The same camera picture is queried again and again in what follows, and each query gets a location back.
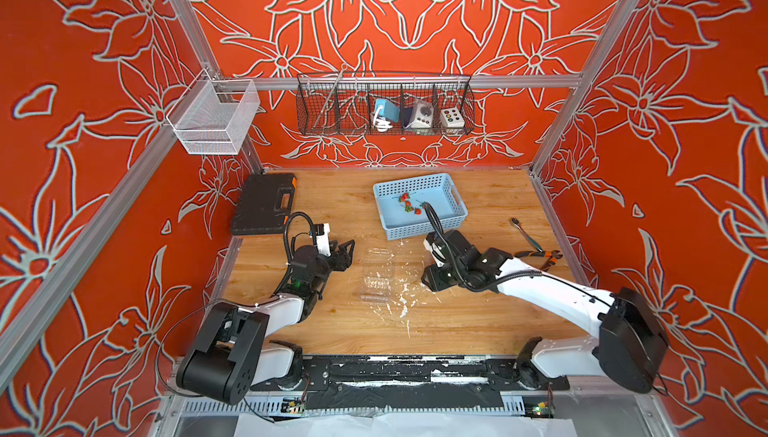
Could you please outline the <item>orange handled pliers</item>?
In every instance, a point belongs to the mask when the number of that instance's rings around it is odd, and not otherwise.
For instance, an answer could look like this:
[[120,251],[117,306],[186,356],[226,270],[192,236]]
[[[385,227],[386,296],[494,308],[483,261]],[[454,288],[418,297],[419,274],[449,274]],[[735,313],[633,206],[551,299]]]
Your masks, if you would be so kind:
[[514,254],[518,259],[525,257],[543,258],[543,263],[539,266],[541,271],[547,272],[555,266],[563,257],[563,253],[558,250],[546,251],[533,237],[531,237],[522,227],[517,218],[509,219],[510,225],[517,229],[525,241],[531,246],[531,250],[519,251]]

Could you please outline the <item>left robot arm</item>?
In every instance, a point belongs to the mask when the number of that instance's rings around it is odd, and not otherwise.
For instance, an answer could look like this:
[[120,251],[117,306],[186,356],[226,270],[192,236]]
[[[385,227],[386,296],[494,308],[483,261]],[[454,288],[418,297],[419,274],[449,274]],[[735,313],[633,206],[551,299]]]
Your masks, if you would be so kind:
[[305,380],[303,349],[270,337],[305,321],[321,301],[330,276],[354,260],[355,242],[329,238],[330,226],[312,227],[299,248],[287,237],[284,279],[269,298],[252,306],[219,301],[205,317],[174,377],[193,397],[236,405],[255,386],[292,390]]

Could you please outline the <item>blue perforated plastic basket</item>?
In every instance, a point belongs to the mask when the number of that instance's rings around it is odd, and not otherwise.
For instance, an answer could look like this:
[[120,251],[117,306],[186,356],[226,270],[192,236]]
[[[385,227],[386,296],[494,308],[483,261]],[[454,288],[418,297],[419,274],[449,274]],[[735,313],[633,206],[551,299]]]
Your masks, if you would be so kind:
[[469,214],[457,186],[447,173],[376,183],[373,193],[388,241],[432,232],[425,204],[433,208],[444,230],[458,229]]

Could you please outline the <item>white button box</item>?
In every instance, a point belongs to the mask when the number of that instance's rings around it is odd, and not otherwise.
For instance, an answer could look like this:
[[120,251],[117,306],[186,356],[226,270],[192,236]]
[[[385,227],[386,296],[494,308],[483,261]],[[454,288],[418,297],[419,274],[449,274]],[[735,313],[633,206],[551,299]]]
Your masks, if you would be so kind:
[[458,107],[440,110],[441,127],[446,135],[460,135],[465,130],[465,119]]

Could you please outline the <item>grey box with dials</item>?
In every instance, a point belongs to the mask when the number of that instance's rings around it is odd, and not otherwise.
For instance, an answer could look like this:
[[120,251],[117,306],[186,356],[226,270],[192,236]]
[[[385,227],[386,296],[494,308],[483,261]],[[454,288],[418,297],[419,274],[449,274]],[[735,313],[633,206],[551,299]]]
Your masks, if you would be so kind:
[[432,128],[434,107],[432,104],[417,99],[412,106],[402,113],[403,128],[408,131],[426,131]]

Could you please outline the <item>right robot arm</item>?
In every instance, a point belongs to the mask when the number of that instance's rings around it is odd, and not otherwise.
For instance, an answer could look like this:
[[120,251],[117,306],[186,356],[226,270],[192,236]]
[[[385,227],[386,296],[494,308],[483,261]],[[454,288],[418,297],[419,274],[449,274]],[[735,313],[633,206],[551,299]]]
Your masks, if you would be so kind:
[[479,252],[457,230],[427,234],[424,247],[434,262],[421,281],[431,291],[461,287],[521,299],[585,331],[577,338],[530,339],[512,371],[524,388],[538,390],[561,377],[592,376],[638,394],[652,391],[669,339],[639,292],[579,285],[496,248]]

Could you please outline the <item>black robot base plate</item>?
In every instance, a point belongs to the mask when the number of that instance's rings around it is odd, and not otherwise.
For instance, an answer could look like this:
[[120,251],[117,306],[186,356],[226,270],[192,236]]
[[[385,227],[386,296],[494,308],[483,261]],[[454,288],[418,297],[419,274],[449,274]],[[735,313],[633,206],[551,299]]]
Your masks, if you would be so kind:
[[565,377],[524,386],[513,357],[310,355],[291,390],[256,384],[246,402],[275,417],[444,412],[553,416],[554,394],[570,390]]

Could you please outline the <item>clear clamshell container left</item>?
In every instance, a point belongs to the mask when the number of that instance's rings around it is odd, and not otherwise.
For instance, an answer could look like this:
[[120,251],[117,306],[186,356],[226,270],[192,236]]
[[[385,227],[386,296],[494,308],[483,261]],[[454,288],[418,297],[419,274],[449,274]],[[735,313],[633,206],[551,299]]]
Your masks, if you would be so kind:
[[364,302],[388,302],[392,296],[394,254],[386,248],[371,248],[363,259],[360,298]]

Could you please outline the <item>clear acrylic wall box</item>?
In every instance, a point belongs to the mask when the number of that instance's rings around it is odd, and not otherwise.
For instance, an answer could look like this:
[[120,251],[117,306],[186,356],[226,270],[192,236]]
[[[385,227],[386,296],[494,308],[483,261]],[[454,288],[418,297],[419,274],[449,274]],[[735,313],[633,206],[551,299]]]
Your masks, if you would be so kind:
[[190,155],[252,156],[249,134],[260,109],[254,80],[201,77],[187,87],[165,120]]

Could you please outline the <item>blue white device in basket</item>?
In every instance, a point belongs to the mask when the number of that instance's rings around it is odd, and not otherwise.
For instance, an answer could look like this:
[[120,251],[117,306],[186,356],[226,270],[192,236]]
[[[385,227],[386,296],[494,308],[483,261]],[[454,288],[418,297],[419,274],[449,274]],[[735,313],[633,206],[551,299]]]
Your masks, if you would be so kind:
[[400,108],[387,99],[376,99],[371,114],[373,128],[380,133],[392,130],[400,121]]

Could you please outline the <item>pile of strawberries in basket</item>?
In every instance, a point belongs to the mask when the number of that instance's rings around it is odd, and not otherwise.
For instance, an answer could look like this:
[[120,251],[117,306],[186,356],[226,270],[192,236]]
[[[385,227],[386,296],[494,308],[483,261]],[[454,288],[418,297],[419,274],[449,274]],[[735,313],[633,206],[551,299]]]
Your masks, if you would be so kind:
[[421,215],[422,203],[411,198],[411,194],[405,192],[398,197],[398,202],[407,214]]

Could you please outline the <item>black plastic tool case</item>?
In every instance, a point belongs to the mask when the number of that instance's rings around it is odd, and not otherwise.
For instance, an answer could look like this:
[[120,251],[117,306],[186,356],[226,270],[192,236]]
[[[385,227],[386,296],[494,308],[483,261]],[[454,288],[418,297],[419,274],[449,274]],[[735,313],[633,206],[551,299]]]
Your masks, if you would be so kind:
[[297,187],[293,173],[251,175],[231,220],[233,236],[278,235],[292,212]]

